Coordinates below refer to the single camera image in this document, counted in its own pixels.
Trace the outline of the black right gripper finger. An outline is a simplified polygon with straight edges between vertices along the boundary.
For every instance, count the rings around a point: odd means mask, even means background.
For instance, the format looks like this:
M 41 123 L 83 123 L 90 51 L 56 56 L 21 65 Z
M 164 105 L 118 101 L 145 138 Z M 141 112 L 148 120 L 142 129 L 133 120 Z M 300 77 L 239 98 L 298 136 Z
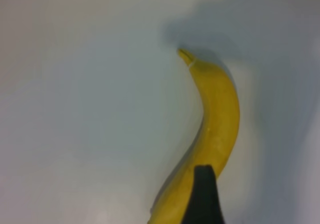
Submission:
M 217 180 L 212 166 L 197 165 L 194 168 L 192 187 L 183 222 L 225 223 L 218 197 Z

